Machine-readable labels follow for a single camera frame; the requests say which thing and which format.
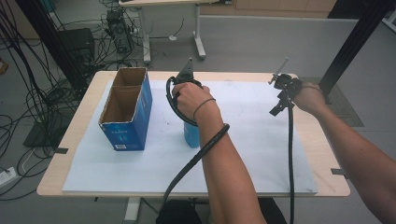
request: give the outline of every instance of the white paper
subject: white paper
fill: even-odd
[[[290,192],[288,112],[276,117],[279,90],[263,82],[203,82],[217,99],[229,134],[258,193]],[[115,151],[99,128],[109,82],[87,132],[78,145],[64,192],[164,193],[177,173],[198,152],[184,140],[183,121],[165,97],[165,81],[150,81],[153,95],[148,137],[143,151]],[[297,194],[317,193],[301,141],[294,132],[294,184]],[[172,193],[207,194],[202,164],[195,165]]]

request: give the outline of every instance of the wooden table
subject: wooden table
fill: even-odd
[[[84,135],[91,120],[92,113],[102,97],[105,86],[113,79],[117,72],[98,72],[92,80],[81,104],[73,117],[64,138],[59,145],[68,148],[66,154],[55,153],[52,161],[44,174],[37,193],[43,196],[120,196],[139,197],[136,194],[112,193],[105,195],[101,193],[73,194],[62,191],[64,181],[67,178],[72,160],[78,144]],[[178,72],[156,72],[148,71],[150,80],[166,80],[176,76]],[[269,73],[212,73],[194,72],[194,76],[201,81],[257,81],[268,82],[272,78]],[[314,197],[341,197],[350,193],[349,186],[342,175],[333,175],[331,169],[339,169],[339,165],[332,153],[329,143],[314,117],[294,107],[294,123],[302,141],[305,155],[312,168],[313,175],[318,187],[318,193]]]
[[[142,32],[143,41],[143,58],[144,62],[149,64],[151,62],[150,48],[149,48],[149,35],[146,32],[145,27],[145,15],[143,7],[150,6],[166,6],[166,5],[183,5],[183,4],[195,4],[195,31],[193,32],[195,45],[197,46],[199,56],[204,59],[206,57],[204,45],[202,44],[200,35],[201,26],[201,4],[203,3],[214,3],[219,0],[133,0],[128,2],[121,2],[121,7],[134,7],[137,10],[140,21],[140,30]]]

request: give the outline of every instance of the electrical outlet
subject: electrical outlet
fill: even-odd
[[[9,172],[3,171],[0,174],[0,188],[4,187],[5,185],[11,183],[15,179],[18,178],[17,173],[15,173],[14,167],[8,168]]]

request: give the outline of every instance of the open cardboard box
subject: open cardboard box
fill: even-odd
[[[99,126],[115,150],[143,150],[149,127],[152,95],[146,68],[120,68]]]

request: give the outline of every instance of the white cable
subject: white cable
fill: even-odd
[[[26,161],[23,162],[22,164],[22,170],[26,173],[25,169],[24,169],[24,164],[30,159],[30,157],[32,156],[32,154],[35,152],[35,148],[33,148],[32,152],[30,153],[29,157],[26,159]]]

